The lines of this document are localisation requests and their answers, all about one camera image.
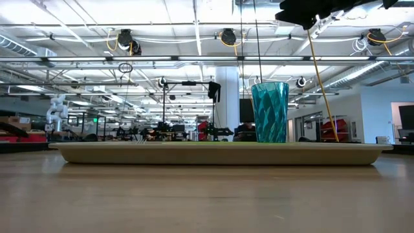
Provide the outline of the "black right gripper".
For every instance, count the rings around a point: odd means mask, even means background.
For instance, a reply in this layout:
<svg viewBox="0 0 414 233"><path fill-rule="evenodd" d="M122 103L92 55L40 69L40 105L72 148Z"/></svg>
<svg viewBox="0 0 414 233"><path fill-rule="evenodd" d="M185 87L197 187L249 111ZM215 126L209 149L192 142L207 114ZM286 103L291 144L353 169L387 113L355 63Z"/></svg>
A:
<svg viewBox="0 0 414 233"><path fill-rule="evenodd" d="M377 0L320 0L320 4L316 6L312 0L284 0L279 4L281 11L275 14L275 19L300 25L308 30L316 24L316 15L323 19L333 12L349 11L356 6L375 1Z"/></svg>

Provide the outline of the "teal plastic cup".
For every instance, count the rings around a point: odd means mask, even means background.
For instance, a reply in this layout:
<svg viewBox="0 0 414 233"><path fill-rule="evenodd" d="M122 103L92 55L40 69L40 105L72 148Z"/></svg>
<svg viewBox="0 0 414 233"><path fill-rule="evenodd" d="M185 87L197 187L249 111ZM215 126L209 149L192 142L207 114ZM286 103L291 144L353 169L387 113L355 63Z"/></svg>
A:
<svg viewBox="0 0 414 233"><path fill-rule="evenodd" d="M285 143L289 85L264 82L252 86L252 104L258 142Z"/></svg>

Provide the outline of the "beige plastic tray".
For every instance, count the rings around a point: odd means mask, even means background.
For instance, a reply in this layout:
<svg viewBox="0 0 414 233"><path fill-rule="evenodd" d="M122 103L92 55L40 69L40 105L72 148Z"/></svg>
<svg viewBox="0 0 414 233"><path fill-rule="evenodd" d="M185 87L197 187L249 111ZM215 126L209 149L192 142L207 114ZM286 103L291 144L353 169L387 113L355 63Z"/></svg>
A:
<svg viewBox="0 0 414 233"><path fill-rule="evenodd" d="M329 165L374 163L390 144L285 142L257 144L163 144L162 142L60 142L49 144L78 164Z"/></svg>

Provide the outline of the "black monitor screen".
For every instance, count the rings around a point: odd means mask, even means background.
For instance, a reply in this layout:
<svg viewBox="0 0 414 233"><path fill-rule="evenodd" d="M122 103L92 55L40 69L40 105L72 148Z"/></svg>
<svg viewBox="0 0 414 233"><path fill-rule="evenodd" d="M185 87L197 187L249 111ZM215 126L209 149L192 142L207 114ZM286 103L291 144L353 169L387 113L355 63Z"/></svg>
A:
<svg viewBox="0 0 414 233"><path fill-rule="evenodd" d="M254 110L251 99L239 100L239 119L240 123L254 122Z"/></svg>

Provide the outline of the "black hanging cloth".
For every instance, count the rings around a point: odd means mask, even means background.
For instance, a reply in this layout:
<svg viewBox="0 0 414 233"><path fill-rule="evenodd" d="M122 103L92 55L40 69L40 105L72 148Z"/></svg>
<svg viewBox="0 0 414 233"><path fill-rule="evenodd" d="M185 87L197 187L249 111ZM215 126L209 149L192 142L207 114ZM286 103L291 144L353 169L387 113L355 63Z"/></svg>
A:
<svg viewBox="0 0 414 233"><path fill-rule="evenodd" d="M216 82L208 83L208 97L213 100L213 103L220 102L221 85Z"/></svg>

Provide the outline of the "red crate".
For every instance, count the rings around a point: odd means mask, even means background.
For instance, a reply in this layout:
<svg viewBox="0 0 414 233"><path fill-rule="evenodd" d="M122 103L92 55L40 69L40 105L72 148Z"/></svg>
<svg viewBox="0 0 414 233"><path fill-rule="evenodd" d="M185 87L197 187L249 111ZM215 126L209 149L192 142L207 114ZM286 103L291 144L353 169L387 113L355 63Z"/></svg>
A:
<svg viewBox="0 0 414 233"><path fill-rule="evenodd" d="M28 137L17 137L11 135L0 135L0 142L9 142L9 143L36 143L36 142L46 142L46 136L30 134Z"/></svg>

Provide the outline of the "cardboard box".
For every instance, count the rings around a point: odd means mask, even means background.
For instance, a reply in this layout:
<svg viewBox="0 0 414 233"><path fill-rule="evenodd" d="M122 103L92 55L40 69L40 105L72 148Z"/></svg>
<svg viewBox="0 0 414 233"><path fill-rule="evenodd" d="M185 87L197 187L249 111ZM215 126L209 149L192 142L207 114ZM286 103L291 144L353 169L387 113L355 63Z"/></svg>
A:
<svg viewBox="0 0 414 233"><path fill-rule="evenodd" d="M30 131L32 129L30 118L20 116L0 116L0 122L13 125L23 131Z"/></svg>

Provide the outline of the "black wall screen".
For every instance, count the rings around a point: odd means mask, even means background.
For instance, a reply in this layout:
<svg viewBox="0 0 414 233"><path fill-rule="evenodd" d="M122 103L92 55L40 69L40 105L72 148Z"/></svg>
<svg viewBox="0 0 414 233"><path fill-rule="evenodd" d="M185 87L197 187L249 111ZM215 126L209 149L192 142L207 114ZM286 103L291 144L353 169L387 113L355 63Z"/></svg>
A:
<svg viewBox="0 0 414 233"><path fill-rule="evenodd" d="M398 109L402 128L414 130L414 105L402 105Z"/></svg>

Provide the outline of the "black robot rig frame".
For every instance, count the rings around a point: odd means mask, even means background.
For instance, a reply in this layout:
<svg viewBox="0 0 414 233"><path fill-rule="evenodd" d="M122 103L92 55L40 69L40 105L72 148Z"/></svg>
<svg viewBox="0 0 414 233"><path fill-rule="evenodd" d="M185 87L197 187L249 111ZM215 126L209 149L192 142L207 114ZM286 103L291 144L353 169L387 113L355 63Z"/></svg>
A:
<svg viewBox="0 0 414 233"><path fill-rule="evenodd" d="M196 81L182 81L182 82L167 82L165 81L162 84L162 123L165 124L165 116L166 116L166 86L173 85L169 90L171 91L176 85L182 86L196 86L196 85L208 85L209 82L196 82ZM218 141L218 136L216 135L215 130L215 107L216 103L212 104L212 135L213 141Z"/></svg>

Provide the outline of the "black aluminium table frame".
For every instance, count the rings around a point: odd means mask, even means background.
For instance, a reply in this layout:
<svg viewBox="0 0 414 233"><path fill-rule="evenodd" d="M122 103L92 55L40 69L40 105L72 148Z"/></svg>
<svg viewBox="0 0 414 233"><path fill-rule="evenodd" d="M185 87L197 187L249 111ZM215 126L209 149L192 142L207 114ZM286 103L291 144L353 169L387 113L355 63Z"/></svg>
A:
<svg viewBox="0 0 414 233"><path fill-rule="evenodd" d="M48 142L23 142L23 143L4 143L0 144L0 154L22 153L33 151L50 150ZM392 150L383 151L385 154L411 155L414 156L414 144L395 144Z"/></svg>

